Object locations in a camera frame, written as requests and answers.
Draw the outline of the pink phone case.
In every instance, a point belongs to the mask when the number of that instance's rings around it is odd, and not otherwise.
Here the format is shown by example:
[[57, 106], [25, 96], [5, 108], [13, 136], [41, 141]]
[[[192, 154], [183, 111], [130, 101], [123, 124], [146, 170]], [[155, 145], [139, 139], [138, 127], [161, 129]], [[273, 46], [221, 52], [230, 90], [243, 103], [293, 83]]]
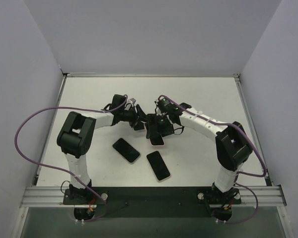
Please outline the pink phone case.
[[164, 146], [164, 141], [161, 135], [155, 137], [149, 137], [149, 126], [147, 123], [144, 124], [146, 131], [146, 139], [150, 141], [151, 146]]

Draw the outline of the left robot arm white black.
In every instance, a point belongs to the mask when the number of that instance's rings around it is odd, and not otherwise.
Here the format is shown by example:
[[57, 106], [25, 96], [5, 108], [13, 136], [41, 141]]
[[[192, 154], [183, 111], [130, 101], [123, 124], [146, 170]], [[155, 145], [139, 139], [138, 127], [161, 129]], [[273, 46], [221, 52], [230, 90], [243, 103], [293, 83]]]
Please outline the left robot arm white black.
[[112, 102], [101, 111], [90, 114], [70, 112], [57, 137], [57, 145], [65, 154], [69, 171], [70, 195], [81, 204], [92, 198], [91, 179], [87, 172], [86, 154], [90, 149], [94, 131], [98, 128], [128, 122], [134, 130], [144, 129], [146, 114], [135, 99], [127, 100], [126, 95], [115, 94]]

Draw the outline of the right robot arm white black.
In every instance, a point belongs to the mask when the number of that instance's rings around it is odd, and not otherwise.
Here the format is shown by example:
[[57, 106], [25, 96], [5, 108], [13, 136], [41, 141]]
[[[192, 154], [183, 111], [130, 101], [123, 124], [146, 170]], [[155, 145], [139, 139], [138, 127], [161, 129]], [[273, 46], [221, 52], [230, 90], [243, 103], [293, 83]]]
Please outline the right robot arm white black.
[[172, 135], [176, 131], [175, 125], [181, 131], [187, 127], [204, 135], [215, 143], [217, 159], [221, 165], [214, 187], [221, 193], [232, 190], [237, 173], [253, 152], [243, 136], [243, 126], [236, 121], [227, 125], [204, 115], [191, 105], [177, 105], [166, 97], [155, 101], [155, 104], [155, 112], [147, 114], [144, 119], [146, 137], [153, 139]]

